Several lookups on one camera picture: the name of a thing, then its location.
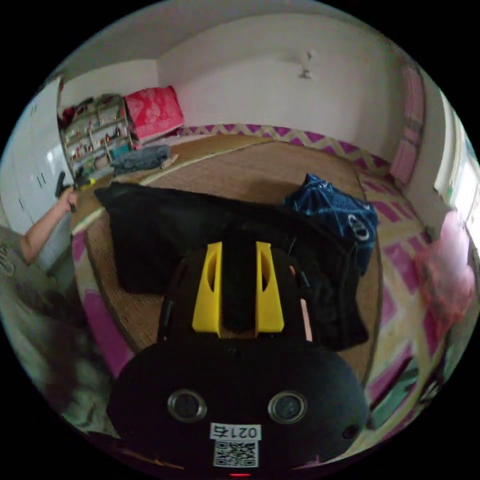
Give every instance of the pink bag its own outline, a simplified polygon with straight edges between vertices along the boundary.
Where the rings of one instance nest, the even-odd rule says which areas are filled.
[[[469,246],[462,219],[453,210],[445,215],[440,238],[414,259],[421,295],[437,321],[438,340],[465,316],[475,294]]]

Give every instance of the white cabinet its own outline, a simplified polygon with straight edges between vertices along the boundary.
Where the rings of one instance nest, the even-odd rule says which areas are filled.
[[[61,171],[65,172],[65,183],[73,183],[58,127],[59,89],[60,78],[57,78],[37,95],[29,110],[31,152],[37,165],[39,181],[51,202],[56,200],[55,189]]]
[[[60,172],[73,183],[57,120],[60,78],[49,83],[27,106],[3,152],[0,197],[10,227],[20,234],[57,201]],[[70,244],[69,215],[54,229],[38,264],[48,270]]]
[[[53,203],[32,157],[33,148],[30,131],[25,129],[25,123],[19,124],[13,137],[10,155],[22,203],[35,223],[48,212]]]
[[[22,235],[27,233],[33,222],[20,196],[14,164],[8,155],[0,163],[0,197],[11,229]]]

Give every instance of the woven mat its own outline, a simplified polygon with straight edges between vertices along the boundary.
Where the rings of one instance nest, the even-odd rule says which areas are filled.
[[[145,185],[152,180],[161,177],[165,173],[183,167],[185,164],[206,159],[213,155],[218,155],[219,153],[232,152],[234,150],[249,147],[250,145],[263,144],[270,141],[270,138],[261,138],[253,135],[213,135],[181,143],[179,145],[172,145],[170,148],[170,154],[172,156],[178,155],[175,163],[168,168],[158,169],[157,173],[149,170],[132,174],[130,175],[129,183]],[[76,212],[72,213],[70,219],[70,231],[73,235],[84,230],[104,211],[102,205],[95,196],[95,190],[101,187],[107,187],[112,181],[112,177],[113,174],[106,175],[93,186],[78,194]]]
[[[280,204],[286,195],[300,186],[307,172],[328,180],[343,192],[365,199],[357,173],[347,160],[284,142],[253,145],[187,165],[156,179],[150,187]],[[138,352],[154,343],[162,298],[132,295],[119,287],[106,212],[88,227],[87,246],[105,303],[130,346]],[[357,302],[369,340],[341,352],[362,381],[368,374],[375,350],[381,292],[382,269],[376,244],[357,291]]]

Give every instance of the red blanket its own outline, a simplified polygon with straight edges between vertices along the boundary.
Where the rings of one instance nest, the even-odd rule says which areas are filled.
[[[184,125],[184,115],[172,86],[147,88],[125,97],[132,132],[144,144]]]

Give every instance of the ceiling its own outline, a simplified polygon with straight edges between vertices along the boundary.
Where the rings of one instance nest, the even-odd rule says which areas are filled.
[[[119,62],[160,58],[164,53],[217,25],[268,14],[317,14],[376,31],[362,21],[313,0],[167,0],[109,25],[55,69],[66,81]]]

